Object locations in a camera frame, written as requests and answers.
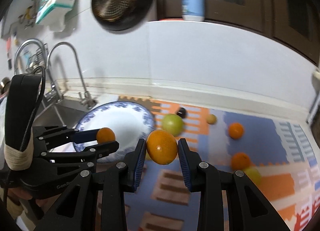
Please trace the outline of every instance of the stainless steel sink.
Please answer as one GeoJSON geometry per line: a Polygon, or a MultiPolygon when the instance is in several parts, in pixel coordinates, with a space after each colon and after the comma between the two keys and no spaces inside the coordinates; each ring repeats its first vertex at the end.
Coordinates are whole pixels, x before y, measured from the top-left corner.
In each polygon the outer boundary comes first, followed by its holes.
{"type": "Polygon", "coordinates": [[[79,101],[63,99],[59,103],[44,104],[38,109],[34,120],[34,126],[67,125],[73,128],[79,120],[88,112],[79,101]]]}

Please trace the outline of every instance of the kitchen faucet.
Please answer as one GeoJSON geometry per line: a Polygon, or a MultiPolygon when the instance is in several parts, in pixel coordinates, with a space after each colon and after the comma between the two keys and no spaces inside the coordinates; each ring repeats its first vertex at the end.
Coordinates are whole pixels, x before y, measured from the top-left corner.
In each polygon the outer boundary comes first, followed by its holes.
{"type": "Polygon", "coordinates": [[[80,67],[79,58],[78,58],[78,54],[77,54],[76,48],[71,43],[69,43],[69,42],[59,42],[56,45],[54,45],[54,47],[52,47],[51,51],[48,54],[48,58],[47,58],[47,68],[49,68],[49,61],[50,61],[50,57],[52,55],[52,52],[57,47],[59,47],[60,45],[69,46],[71,48],[71,50],[73,51],[73,54],[74,54],[74,57],[75,57],[75,60],[76,60],[76,65],[77,65],[77,68],[78,68],[78,73],[79,73],[80,80],[81,80],[81,84],[82,84],[82,87],[84,89],[84,98],[82,98],[81,92],[79,92],[79,97],[81,99],[81,103],[83,105],[86,105],[88,109],[93,108],[97,104],[97,101],[94,100],[91,97],[90,92],[87,90],[87,87],[86,87],[86,85],[84,83],[84,79],[83,79],[83,75],[82,75],[82,71],[81,71],[81,67],[80,67]]]}
{"type": "MultiPolygon", "coordinates": [[[[30,45],[30,44],[35,44],[40,48],[40,53],[42,55],[42,58],[44,59],[44,62],[46,62],[46,60],[49,59],[49,58],[47,58],[47,51],[46,51],[44,44],[41,40],[38,40],[38,39],[26,40],[20,45],[20,47],[18,48],[18,50],[14,56],[14,74],[15,75],[18,74],[18,57],[19,57],[21,51],[23,50],[23,48],[26,47],[27,45],[30,45]]],[[[50,80],[51,90],[48,93],[46,93],[44,95],[44,97],[46,98],[47,101],[50,101],[52,98],[57,97],[57,102],[59,102],[60,100],[63,99],[63,96],[61,94],[61,91],[59,89],[57,82],[54,80],[54,78],[51,74],[51,71],[48,67],[48,63],[47,63],[47,67],[46,67],[46,73],[47,73],[49,80],[50,80]]]]}

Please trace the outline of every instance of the yellow fruit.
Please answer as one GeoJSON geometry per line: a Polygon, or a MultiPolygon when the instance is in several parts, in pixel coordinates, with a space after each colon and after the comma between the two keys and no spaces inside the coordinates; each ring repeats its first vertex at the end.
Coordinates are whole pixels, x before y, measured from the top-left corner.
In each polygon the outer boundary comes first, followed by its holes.
{"type": "Polygon", "coordinates": [[[213,114],[209,114],[207,115],[206,120],[208,124],[215,124],[217,122],[217,117],[213,114]]]}
{"type": "Polygon", "coordinates": [[[150,158],[150,156],[149,156],[148,152],[146,152],[146,160],[148,160],[148,161],[150,161],[150,160],[151,160],[151,158],[150,158]]]}
{"type": "Polygon", "coordinates": [[[231,158],[231,168],[233,170],[244,170],[250,167],[250,158],[245,153],[236,153],[231,158]]]}
{"type": "Polygon", "coordinates": [[[260,172],[253,167],[247,168],[244,170],[244,173],[250,178],[250,180],[255,184],[259,185],[261,183],[261,174],[260,172]]]}
{"type": "Polygon", "coordinates": [[[164,130],[155,130],[148,136],[147,152],[155,163],[169,164],[178,154],[177,141],[172,134],[164,130]]]}
{"type": "Polygon", "coordinates": [[[116,140],[115,133],[108,127],[103,127],[97,132],[97,142],[100,143],[106,143],[106,142],[112,142],[116,140]]]}

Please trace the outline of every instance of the screw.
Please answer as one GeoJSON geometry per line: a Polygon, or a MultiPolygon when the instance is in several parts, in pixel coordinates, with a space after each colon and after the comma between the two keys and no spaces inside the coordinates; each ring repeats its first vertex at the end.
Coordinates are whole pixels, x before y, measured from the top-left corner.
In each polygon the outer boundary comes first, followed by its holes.
{"type": "Polygon", "coordinates": [[[238,177],[243,177],[244,176],[244,172],[242,170],[236,170],[236,175],[238,177]]]}
{"type": "Polygon", "coordinates": [[[118,162],[116,166],[117,168],[122,169],[125,167],[125,162],[118,162]]]}
{"type": "Polygon", "coordinates": [[[90,172],[88,170],[83,170],[82,172],[80,172],[81,177],[87,177],[90,174],[90,172]]]}
{"type": "Polygon", "coordinates": [[[199,166],[200,166],[201,168],[205,169],[205,168],[208,168],[208,167],[209,167],[209,164],[207,164],[206,162],[201,162],[201,163],[199,163],[199,166]]]}

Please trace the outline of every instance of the blue and white plate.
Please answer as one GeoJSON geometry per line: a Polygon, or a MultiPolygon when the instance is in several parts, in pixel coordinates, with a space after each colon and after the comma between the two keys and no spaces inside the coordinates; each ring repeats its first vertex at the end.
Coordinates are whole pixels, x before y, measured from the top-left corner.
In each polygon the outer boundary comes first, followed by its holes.
{"type": "MultiPolygon", "coordinates": [[[[155,128],[153,115],[144,106],[127,101],[116,101],[101,105],[88,112],[77,124],[80,131],[109,127],[116,135],[119,149],[98,162],[122,160],[128,152],[135,150],[139,138],[146,139],[155,128]]],[[[76,144],[77,152],[97,141],[76,144]]]]}

